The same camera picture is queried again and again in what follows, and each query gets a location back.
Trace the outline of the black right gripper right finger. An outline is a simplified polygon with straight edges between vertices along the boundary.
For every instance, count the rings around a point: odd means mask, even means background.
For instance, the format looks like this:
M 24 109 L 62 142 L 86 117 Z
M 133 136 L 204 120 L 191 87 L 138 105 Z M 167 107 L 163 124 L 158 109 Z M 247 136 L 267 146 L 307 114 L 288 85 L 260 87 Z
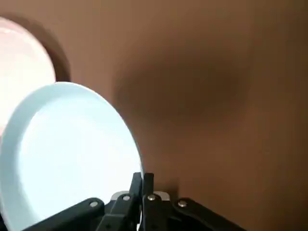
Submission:
M 244 228 L 190 198 L 174 202 L 154 193 L 154 174 L 142 183 L 142 229 L 144 231 L 243 231 Z

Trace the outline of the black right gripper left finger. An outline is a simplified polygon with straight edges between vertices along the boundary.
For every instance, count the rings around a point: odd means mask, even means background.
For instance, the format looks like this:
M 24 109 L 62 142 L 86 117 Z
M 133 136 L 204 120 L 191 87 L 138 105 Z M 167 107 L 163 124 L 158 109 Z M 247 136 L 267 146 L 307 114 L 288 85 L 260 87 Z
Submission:
M 108 204 L 86 199 L 28 228 L 26 231 L 135 231 L 140 216 L 141 173 L 133 174 L 129 192 Z

